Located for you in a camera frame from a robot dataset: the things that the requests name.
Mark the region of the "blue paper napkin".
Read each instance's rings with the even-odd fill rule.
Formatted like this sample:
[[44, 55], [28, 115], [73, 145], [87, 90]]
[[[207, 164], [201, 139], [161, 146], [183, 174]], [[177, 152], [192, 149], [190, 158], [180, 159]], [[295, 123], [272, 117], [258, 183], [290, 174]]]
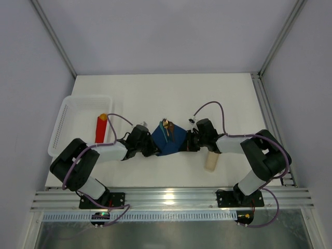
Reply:
[[175, 142], [172, 142], [172, 138], [168, 137], [168, 142], [166, 143], [158, 125], [151, 135], [153, 141], [160, 150], [157, 156], [166, 156], [179, 152], [180, 147], [186, 140], [186, 133], [186, 130], [177, 125], [174, 125]]

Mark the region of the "brown wooden spoon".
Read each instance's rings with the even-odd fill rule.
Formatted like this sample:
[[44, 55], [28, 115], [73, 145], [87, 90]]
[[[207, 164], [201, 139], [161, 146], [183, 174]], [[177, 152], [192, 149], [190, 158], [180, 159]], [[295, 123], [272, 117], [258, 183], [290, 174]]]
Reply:
[[174, 124], [172, 122], [169, 122], [168, 130], [171, 134], [172, 142], [175, 142], [175, 136], [174, 136]]

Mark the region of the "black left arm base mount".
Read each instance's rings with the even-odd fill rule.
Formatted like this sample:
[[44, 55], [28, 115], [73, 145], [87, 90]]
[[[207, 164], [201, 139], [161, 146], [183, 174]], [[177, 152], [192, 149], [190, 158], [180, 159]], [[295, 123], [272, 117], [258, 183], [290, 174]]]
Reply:
[[85, 196], [80, 197], [79, 208], [82, 210], [87, 209], [100, 209], [100, 205], [106, 208], [123, 209], [125, 204], [126, 194], [124, 192], [105, 192], [99, 199], [94, 200], [98, 205], [94, 204]]

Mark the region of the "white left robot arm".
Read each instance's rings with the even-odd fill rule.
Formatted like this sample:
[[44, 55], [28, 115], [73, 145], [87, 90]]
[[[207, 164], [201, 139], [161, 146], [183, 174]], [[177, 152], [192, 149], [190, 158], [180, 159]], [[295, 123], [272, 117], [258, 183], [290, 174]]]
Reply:
[[90, 176], [98, 162], [125, 161], [137, 153], [145, 157], [161, 152], [149, 130], [136, 125], [127, 137], [112, 143], [87, 145], [74, 139], [50, 166], [50, 172], [62, 182], [62, 189], [79, 193], [84, 205], [114, 209], [113, 194], [100, 181]]

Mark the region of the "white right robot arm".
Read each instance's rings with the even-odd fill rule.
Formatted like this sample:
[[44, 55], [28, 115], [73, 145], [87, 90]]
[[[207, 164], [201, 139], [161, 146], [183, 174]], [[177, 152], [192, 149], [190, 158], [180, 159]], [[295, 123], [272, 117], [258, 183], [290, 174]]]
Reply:
[[258, 201], [263, 206], [260, 190], [281, 172], [286, 173], [292, 159], [284, 147], [268, 130], [249, 135], [219, 134], [207, 118], [197, 122], [197, 128], [187, 131], [179, 151], [197, 152], [206, 147], [209, 152], [244, 154], [251, 166], [249, 173], [231, 191], [216, 193], [218, 206], [250, 207]]

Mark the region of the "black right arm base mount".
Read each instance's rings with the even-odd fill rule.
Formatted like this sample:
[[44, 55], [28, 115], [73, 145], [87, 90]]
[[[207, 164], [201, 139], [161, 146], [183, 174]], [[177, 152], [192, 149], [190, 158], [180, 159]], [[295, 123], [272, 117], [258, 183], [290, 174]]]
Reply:
[[250, 208], [264, 207], [265, 203], [261, 191], [257, 190], [246, 196], [242, 192], [218, 190], [216, 200], [219, 208]]

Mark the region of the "teal plastic knife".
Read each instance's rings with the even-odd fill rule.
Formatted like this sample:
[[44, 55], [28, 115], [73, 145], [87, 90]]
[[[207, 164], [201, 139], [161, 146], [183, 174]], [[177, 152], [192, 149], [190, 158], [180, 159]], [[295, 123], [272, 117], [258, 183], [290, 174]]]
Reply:
[[167, 143], [168, 142], [168, 136], [165, 133], [165, 129], [164, 129], [164, 126], [163, 126], [163, 121], [159, 122], [159, 128], [160, 128], [160, 130], [161, 130], [161, 132], [163, 134], [165, 142]]

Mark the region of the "gold fork green handle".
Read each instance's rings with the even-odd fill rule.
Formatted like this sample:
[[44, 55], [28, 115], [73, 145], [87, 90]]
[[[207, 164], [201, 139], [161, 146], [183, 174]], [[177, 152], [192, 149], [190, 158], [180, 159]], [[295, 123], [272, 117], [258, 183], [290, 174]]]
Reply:
[[169, 122], [170, 122], [170, 121], [168, 121], [167, 119], [163, 119], [162, 121], [163, 121], [163, 126], [164, 126], [164, 128], [165, 128], [165, 130], [166, 130], [167, 136], [168, 136], [168, 137], [171, 137], [171, 134], [170, 134], [170, 132], [169, 132], [169, 130], [168, 130]]

